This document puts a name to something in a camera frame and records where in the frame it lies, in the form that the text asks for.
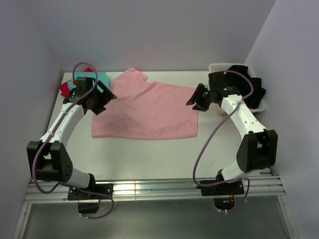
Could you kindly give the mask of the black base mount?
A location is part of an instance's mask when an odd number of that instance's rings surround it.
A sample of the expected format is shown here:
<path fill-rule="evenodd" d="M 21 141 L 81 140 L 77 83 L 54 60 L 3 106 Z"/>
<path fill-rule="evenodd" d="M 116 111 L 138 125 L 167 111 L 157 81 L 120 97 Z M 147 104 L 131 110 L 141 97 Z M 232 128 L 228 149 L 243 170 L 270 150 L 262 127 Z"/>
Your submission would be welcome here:
<path fill-rule="evenodd" d="M 113 209 L 115 202 L 113 200 L 113 189 L 114 184 L 102 183 L 96 184 L 93 187 L 93 191 L 88 189 L 77 189 L 69 188 L 67 200 L 78 202 L 78 212 L 81 216 L 87 216 L 90 219 L 102 218 L 110 214 Z M 110 200 L 111 207 L 105 215 L 93 216 L 101 208 L 102 200 Z"/>
<path fill-rule="evenodd" d="M 244 187 L 241 181 L 228 182 L 211 187 L 196 186 L 196 189 L 201 190 L 201 195 L 222 196 L 222 198 L 214 199 L 214 205 L 219 210 L 232 210 L 235 207 L 235 196 L 244 195 Z"/>

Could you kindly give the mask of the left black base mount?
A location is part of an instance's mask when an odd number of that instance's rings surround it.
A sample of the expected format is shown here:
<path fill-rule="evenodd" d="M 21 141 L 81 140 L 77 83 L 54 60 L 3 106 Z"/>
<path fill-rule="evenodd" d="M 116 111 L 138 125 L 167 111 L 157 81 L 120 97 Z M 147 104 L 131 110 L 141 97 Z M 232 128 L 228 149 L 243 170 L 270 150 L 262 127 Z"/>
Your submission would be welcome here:
<path fill-rule="evenodd" d="M 93 187 L 93 191 L 88 189 L 77 189 L 69 188 L 67 200 L 78 202 L 78 212 L 81 216 L 87 216 L 90 219 L 102 218 L 110 214 L 113 209 L 115 202 L 113 200 L 113 189 L 114 184 L 102 183 L 96 184 Z M 101 208 L 102 200 L 110 200 L 111 207 L 105 215 L 93 216 Z"/>

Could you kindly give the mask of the folded teal t shirt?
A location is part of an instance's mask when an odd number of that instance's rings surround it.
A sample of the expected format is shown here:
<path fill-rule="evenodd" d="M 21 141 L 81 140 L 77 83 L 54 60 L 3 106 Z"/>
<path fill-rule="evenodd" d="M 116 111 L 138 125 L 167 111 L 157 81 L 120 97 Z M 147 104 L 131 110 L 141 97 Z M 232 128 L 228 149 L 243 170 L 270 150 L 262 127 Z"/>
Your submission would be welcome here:
<path fill-rule="evenodd" d="M 107 76 L 106 72 L 97 72 L 98 80 L 101 81 L 107 88 L 110 86 L 109 77 Z M 94 72 L 75 72 L 75 78 L 78 77 L 89 77 L 95 78 L 96 75 Z M 75 84 L 72 80 L 67 82 L 69 90 L 76 88 Z"/>

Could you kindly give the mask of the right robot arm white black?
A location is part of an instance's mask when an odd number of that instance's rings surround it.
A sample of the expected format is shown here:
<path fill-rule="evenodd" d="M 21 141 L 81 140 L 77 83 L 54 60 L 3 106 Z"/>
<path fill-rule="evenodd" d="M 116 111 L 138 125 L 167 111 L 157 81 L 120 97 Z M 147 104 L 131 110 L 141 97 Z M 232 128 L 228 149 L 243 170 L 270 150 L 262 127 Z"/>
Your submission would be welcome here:
<path fill-rule="evenodd" d="M 235 74 L 242 77 L 250 86 L 250 92 L 242 96 L 235 86 L 227 83 L 227 76 Z M 254 87 L 245 75 L 225 70 L 213 72 L 208 75 L 208 86 L 199 84 L 191 98 L 186 103 L 192 105 L 193 110 L 206 111 L 211 103 L 219 105 L 227 117 L 220 122 L 210 134 L 195 161 L 192 177 L 196 177 L 196 170 L 212 137 L 220 127 L 231 119 L 241 136 L 241 144 L 236 153 L 235 161 L 228 167 L 219 171 L 216 182 L 206 184 L 206 187 L 216 186 L 221 194 L 227 194 L 233 188 L 233 182 L 243 180 L 244 175 L 251 171 L 262 170 L 273 166 L 276 162 L 278 135 L 275 130 L 268 130 L 262 125 L 245 104 L 245 99 L 254 92 Z"/>

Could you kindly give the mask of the aluminium rail frame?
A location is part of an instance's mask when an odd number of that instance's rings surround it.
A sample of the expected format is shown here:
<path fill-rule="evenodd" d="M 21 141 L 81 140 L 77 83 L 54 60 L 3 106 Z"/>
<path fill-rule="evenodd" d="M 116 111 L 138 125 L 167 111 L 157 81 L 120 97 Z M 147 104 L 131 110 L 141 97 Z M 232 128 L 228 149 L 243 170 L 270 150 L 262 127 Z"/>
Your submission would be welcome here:
<path fill-rule="evenodd" d="M 284 187 L 279 176 L 273 176 L 268 169 L 258 176 L 249 176 L 249 196 L 277 196 L 280 208 L 291 239 L 300 237 L 294 219 L 290 212 Z M 201 193 L 196 189 L 191 179 L 163 179 L 163 180 L 133 180 L 113 181 L 113 198 L 116 202 L 122 201 L 152 201 L 152 200 L 178 200 L 200 199 Z M 68 203 L 69 189 L 63 186 L 45 195 L 38 192 L 34 184 L 27 187 L 22 208 L 13 234 L 13 238 L 21 239 L 32 205 Z"/>

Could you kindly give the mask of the pink t shirt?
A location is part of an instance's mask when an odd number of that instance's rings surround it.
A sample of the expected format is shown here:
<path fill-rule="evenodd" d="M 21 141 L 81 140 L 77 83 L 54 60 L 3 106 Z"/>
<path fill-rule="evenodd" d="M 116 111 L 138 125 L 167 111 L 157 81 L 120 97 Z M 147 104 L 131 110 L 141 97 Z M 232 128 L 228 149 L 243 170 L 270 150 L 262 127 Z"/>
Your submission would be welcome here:
<path fill-rule="evenodd" d="M 116 99 L 107 103 L 104 112 L 93 115 L 93 138 L 168 140 L 197 136 L 198 112 L 186 105 L 194 88 L 147 79 L 131 68 L 110 83 Z"/>

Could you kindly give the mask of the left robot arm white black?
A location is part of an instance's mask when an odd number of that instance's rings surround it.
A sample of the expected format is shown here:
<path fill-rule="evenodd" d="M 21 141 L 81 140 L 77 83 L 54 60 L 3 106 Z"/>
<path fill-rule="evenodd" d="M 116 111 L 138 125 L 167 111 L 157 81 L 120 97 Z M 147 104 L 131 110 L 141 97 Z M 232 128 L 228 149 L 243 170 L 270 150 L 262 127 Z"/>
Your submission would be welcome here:
<path fill-rule="evenodd" d="M 30 141 L 27 145 L 30 172 L 37 188 L 40 188 L 40 181 L 57 182 L 79 188 L 79 193 L 86 199 L 95 197 L 97 186 L 93 176 L 73 166 L 66 145 L 88 111 L 99 115 L 114 99 L 116 96 L 100 80 L 76 79 L 76 87 L 63 100 L 61 111 L 49 130 L 38 141 Z"/>

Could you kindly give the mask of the black t shirt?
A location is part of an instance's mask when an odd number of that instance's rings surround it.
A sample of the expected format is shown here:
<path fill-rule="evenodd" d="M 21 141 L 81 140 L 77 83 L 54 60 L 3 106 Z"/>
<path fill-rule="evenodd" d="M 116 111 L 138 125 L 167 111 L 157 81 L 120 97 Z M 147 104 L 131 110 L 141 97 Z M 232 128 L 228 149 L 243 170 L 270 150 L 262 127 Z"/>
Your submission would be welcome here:
<path fill-rule="evenodd" d="M 251 82 L 254 91 L 244 101 L 248 108 L 256 109 L 266 93 L 266 90 L 262 87 L 262 79 L 253 77 L 249 73 L 249 67 L 245 65 L 232 65 L 228 70 L 244 75 Z M 249 83 L 241 76 L 234 73 L 226 73 L 225 78 L 228 86 L 236 87 L 243 97 L 251 92 Z"/>

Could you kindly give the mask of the folded red t shirt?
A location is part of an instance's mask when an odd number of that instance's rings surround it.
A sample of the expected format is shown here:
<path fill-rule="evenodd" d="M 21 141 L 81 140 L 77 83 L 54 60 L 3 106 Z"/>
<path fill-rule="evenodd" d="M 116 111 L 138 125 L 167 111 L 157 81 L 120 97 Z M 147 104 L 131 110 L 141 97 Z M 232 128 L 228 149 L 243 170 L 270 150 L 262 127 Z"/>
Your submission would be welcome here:
<path fill-rule="evenodd" d="M 93 73 L 93 70 L 90 67 L 87 67 L 83 72 L 77 72 L 80 76 L 83 76 L 85 72 Z M 67 97 L 71 90 L 76 86 L 73 84 L 73 80 L 67 80 L 66 82 L 62 83 L 59 87 L 61 91 L 61 96 Z"/>

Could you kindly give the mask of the white plastic basket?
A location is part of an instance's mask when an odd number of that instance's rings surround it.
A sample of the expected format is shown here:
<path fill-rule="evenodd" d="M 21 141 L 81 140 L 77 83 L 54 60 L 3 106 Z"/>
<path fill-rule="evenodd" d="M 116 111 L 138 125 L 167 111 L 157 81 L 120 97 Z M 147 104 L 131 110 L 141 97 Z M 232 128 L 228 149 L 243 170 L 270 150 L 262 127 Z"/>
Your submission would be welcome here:
<path fill-rule="evenodd" d="M 247 78 L 251 78 L 254 92 L 245 100 L 245 103 L 253 113 L 262 112 L 265 110 L 263 97 L 266 94 L 266 90 L 261 86 L 261 78 L 256 76 L 254 69 L 250 65 L 241 63 L 211 63 L 208 66 L 208 70 L 209 73 L 233 70 L 245 75 Z"/>

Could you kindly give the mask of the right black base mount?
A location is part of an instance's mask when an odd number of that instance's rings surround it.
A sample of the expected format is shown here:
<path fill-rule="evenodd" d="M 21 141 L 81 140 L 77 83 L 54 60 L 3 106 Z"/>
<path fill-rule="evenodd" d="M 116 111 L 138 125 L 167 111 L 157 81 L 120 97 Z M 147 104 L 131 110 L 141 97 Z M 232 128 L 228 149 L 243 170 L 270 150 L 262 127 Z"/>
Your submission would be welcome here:
<path fill-rule="evenodd" d="M 235 207 L 235 196 L 244 195 L 244 187 L 241 181 L 228 182 L 211 187 L 196 186 L 196 189 L 201 190 L 201 195 L 222 196 L 222 198 L 214 199 L 214 205 L 219 210 L 232 210 Z"/>

